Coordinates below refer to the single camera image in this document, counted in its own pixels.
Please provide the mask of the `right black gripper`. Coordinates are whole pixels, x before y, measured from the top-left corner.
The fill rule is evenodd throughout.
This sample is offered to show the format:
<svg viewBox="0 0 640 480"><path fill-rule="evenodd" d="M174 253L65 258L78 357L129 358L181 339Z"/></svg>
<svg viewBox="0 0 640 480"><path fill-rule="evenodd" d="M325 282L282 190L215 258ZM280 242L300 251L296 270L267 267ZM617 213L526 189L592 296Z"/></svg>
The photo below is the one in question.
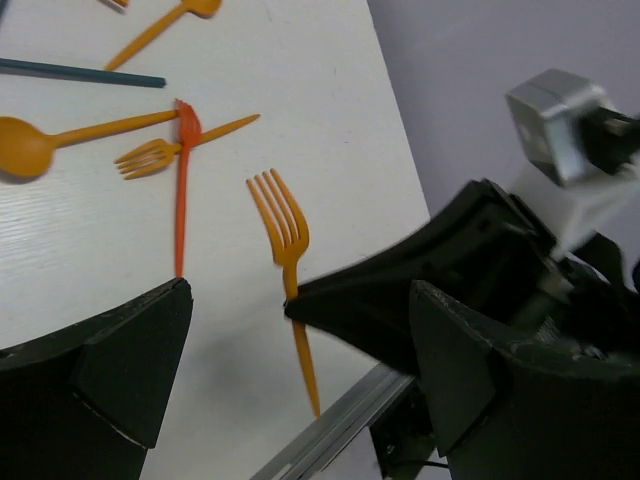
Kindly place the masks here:
<svg viewBox="0 0 640 480"><path fill-rule="evenodd" d="M639 267L634 287L624 277L619 246L596 233L547 263L536 289L507 321L535 340L570 354L639 365Z"/></svg>

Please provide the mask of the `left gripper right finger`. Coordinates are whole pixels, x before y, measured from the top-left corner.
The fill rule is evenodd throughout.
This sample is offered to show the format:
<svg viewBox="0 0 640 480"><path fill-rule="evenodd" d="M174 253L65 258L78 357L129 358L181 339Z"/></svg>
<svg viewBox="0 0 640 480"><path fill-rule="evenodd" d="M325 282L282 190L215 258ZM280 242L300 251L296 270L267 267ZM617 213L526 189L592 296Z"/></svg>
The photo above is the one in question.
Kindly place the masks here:
<svg viewBox="0 0 640 480"><path fill-rule="evenodd" d="M639 365L582 356L424 281L409 320L439 453L455 479L635 479Z"/></svg>

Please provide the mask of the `orange spoon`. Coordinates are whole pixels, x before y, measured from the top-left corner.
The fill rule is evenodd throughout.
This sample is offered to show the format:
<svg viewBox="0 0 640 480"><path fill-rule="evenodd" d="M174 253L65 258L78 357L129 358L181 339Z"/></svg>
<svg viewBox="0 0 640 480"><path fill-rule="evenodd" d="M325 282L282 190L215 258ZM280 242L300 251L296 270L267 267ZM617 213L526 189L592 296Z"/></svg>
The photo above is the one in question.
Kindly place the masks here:
<svg viewBox="0 0 640 480"><path fill-rule="evenodd" d="M129 59L144 49L149 43L155 40L173 23L186 13L194 14L200 18L211 18L220 9L222 0L183 0L172 10L158 19L128 45L126 45L117 55L115 55L104 67L106 71L115 71L125 64Z"/></svg>
<svg viewBox="0 0 640 480"><path fill-rule="evenodd" d="M127 133L163 123L178 116L176 110L157 112L95 126L45 134L32 124L14 117L1 118L1 170L10 175L35 178L46 173L58 148Z"/></svg>

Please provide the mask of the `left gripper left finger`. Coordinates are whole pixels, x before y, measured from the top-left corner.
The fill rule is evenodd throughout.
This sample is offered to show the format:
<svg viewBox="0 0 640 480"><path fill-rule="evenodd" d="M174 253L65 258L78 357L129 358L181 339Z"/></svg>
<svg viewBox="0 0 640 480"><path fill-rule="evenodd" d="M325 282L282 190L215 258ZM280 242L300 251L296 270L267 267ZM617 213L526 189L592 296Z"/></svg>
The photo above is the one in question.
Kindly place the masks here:
<svg viewBox="0 0 640 480"><path fill-rule="evenodd" d="M193 310L173 279L1 352L4 479L137 479L154 449Z"/></svg>

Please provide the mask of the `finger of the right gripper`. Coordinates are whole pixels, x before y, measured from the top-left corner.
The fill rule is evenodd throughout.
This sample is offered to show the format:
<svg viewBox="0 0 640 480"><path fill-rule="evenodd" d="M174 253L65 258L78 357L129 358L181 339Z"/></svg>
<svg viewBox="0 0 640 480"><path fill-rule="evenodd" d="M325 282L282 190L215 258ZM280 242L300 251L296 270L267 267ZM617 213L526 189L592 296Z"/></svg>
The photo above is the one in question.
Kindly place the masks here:
<svg viewBox="0 0 640 480"><path fill-rule="evenodd" d="M489 180L470 181L399 243L300 285L284 314L416 376L413 282L430 283L507 323L533 292L554 245L554 235L518 196Z"/></svg>

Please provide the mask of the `yellow-orange plastic fork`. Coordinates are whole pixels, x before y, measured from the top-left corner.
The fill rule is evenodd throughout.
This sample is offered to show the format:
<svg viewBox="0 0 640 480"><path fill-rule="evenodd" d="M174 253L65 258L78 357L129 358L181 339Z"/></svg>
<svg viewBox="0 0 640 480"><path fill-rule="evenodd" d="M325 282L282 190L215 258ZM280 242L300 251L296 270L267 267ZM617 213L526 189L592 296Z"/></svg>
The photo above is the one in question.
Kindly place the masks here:
<svg viewBox="0 0 640 480"><path fill-rule="evenodd" d="M208 130L201 135L197 146L239 130L258 120L260 117L260 114L252 114ZM174 157L181 151L181 143L170 144L163 139L155 139L128 152L115 160L114 164L119 173L122 174L126 180L130 180L163 170L174 161Z"/></svg>

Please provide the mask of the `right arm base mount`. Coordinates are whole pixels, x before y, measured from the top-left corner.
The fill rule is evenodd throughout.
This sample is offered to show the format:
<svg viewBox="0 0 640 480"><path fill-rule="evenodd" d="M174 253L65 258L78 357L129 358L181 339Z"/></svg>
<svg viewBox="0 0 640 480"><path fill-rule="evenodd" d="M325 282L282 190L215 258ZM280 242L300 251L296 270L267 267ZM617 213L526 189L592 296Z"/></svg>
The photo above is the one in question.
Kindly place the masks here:
<svg viewBox="0 0 640 480"><path fill-rule="evenodd" d="M417 479L433 469L449 473L443 460L432 460L436 450L425 398L413 382L393 400L369 427L383 479Z"/></svg>

